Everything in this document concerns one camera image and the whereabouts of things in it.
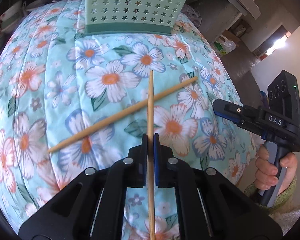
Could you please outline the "person's right hand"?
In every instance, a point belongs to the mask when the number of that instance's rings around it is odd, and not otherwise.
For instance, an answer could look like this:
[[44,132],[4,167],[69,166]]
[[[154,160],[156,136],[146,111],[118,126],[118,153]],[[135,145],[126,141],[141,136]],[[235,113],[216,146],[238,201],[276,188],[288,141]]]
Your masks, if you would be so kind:
[[[254,184],[259,190],[268,190],[272,186],[276,186],[278,179],[276,177],[278,169],[275,165],[271,164],[269,161],[269,153],[267,149],[261,145],[257,152],[257,159],[255,165],[257,171],[255,173]],[[278,195],[289,188],[292,183],[296,170],[298,167],[298,160],[294,153],[290,152],[285,157],[280,160],[280,166],[286,168],[285,178],[281,184],[278,191]]]

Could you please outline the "green sleeve forearm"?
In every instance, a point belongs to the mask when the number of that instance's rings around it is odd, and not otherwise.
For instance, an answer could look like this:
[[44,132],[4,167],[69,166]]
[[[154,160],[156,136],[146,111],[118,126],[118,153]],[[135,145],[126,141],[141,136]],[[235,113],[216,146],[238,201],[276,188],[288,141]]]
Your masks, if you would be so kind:
[[[296,181],[297,178],[294,176],[292,182],[290,183],[289,187],[285,189],[285,191],[281,192],[275,199],[275,203],[272,207],[266,207],[261,204],[256,203],[260,208],[262,208],[264,211],[266,211],[267,214],[272,214],[279,212],[281,209],[289,209],[290,206],[292,205],[292,198],[293,194],[296,188]],[[250,184],[245,190],[244,194],[249,197],[250,199],[252,198],[253,194],[257,193],[258,190],[255,187],[254,183]]]

